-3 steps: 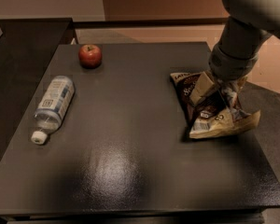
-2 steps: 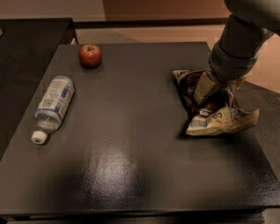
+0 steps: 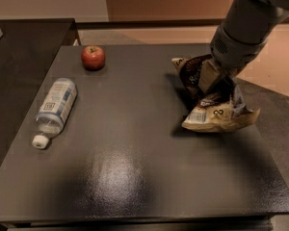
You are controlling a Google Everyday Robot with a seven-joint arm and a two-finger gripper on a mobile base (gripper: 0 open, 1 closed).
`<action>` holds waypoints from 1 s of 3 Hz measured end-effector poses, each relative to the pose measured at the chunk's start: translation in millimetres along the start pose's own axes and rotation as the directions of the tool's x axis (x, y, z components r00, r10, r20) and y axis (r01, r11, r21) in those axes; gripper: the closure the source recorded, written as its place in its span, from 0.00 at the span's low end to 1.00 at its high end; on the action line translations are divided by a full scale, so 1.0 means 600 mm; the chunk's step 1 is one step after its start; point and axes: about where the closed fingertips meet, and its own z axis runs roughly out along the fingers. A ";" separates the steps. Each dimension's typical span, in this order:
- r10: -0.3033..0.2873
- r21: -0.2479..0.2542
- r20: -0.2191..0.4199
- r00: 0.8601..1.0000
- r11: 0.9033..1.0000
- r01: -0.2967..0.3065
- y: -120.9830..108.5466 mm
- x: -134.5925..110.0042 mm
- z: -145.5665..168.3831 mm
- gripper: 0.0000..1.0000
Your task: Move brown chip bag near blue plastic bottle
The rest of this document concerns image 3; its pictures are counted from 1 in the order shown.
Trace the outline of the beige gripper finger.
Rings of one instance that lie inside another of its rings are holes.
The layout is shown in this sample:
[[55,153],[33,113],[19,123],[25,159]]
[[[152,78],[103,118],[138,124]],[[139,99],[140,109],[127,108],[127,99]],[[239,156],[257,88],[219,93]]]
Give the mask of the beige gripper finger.
[[203,93],[214,88],[225,76],[227,70],[215,59],[205,60],[201,64],[198,86]]

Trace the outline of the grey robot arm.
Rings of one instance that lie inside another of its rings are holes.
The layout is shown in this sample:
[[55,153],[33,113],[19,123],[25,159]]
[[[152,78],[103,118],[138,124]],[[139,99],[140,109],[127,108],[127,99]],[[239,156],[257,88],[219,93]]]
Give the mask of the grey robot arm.
[[227,76],[237,76],[289,15],[289,0],[234,0],[210,43],[212,59],[203,64],[198,85],[208,92]]

